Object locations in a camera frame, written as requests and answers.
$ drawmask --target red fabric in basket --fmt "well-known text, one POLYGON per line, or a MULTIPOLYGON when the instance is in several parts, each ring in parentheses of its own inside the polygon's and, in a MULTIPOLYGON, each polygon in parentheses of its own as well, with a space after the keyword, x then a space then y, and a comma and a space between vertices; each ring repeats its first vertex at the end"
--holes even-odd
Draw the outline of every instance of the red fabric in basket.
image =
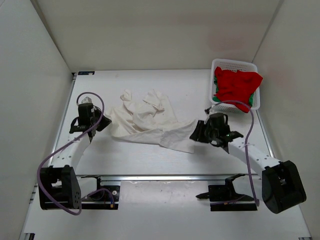
MULTIPOLYGON (((260 86, 263 77, 256 72, 251 71, 231 71, 222 70, 217 67, 214 70, 214 75, 217 78, 218 92, 215 96, 221 101, 238 100, 244 104, 249 105, 249 98, 251 94, 260 86)), ((248 113, 249 110, 239 104, 230 103, 235 105, 241 111, 248 113)))

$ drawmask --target crumpled cloth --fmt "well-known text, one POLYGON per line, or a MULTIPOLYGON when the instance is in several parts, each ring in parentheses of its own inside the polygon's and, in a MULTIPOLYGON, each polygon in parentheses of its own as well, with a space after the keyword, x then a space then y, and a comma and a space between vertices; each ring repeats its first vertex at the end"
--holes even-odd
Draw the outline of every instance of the crumpled cloth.
POLYGON ((136 102, 132 99, 132 92, 126 89, 120 98, 122 105, 107 111, 112 120, 109 129, 113 137, 194 153, 194 142, 189 137, 197 121, 179 122, 167 95, 153 89, 143 102, 136 102))

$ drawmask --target white plastic basket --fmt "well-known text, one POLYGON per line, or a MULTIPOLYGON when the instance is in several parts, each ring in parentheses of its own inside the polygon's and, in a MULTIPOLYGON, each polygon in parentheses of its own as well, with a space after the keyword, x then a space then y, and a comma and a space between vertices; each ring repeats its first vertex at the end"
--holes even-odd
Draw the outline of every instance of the white plastic basket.
MULTIPOLYGON (((212 104, 217 104, 218 102, 213 100, 213 97, 216 94, 216 85, 214 83, 214 75, 217 67, 220 67, 222 70, 231 70, 236 72, 237 70, 243 72, 258 72, 257 66, 253 63, 245 62, 245 61, 235 61, 228 59, 215 59, 212 61, 211 67, 211 76, 210 76, 210 93, 209 99, 212 104)), ((259 87, 255 90, 253 94, 252 101, 252 110, 257 110, 260 108, 260 90, 259 87)), ((239 110, 236 106, 232 104, 221 103, 214 107, 215 110, 226 111, 226 112, 234 112, 234 113, 243 113, 243 111, 239 110)))

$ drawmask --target red garment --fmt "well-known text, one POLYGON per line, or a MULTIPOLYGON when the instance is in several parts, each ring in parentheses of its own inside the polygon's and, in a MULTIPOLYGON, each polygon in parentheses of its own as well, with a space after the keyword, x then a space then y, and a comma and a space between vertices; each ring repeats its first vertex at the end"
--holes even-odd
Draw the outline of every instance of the red garment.
MULTIPOLYGON (((260 86, 263 79, 256 72, 231 71, 222 70, 217 67, 214 70, 214 75, 217 78, 218 92, 215 96, 221 101, 238 100, 249 105, 251 94, 260 86)), ((230 103, 235 105, 241 111, 248 113, 249 110, 240 103, 230 103)))

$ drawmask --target white wall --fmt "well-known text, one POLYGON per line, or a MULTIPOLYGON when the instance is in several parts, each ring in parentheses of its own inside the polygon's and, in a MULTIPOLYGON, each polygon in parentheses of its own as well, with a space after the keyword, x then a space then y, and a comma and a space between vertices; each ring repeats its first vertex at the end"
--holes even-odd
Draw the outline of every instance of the white wall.
POLYGON ((209 69, 215 58, 251 62, 279 2, 37 1, 73 72, 209 69))
POLYGON ((319 9, 318 0, 284 1, 254 60, 264 76, 260 112, 278 157, 299 169, 313 239, 320 239, 319 9))
POLYGON ((72 75, 29 0, 0 6, 0 239, 18 239, 72 75))

